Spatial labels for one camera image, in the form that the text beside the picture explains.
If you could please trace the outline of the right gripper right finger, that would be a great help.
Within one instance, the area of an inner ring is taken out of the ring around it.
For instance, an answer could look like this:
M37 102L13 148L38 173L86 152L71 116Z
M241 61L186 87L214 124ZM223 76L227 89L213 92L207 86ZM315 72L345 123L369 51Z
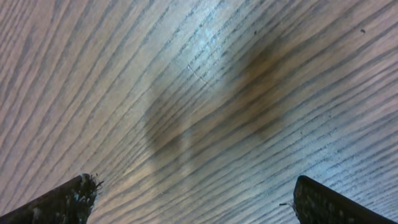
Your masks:
M290 206L301 224L397 224L306 175L297 178Z

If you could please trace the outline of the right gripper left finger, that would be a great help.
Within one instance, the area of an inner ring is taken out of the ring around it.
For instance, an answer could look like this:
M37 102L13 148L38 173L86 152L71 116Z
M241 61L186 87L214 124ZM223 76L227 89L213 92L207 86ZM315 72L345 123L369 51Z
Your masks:
M81 174L1 216L1 224L86 224L102 182Z

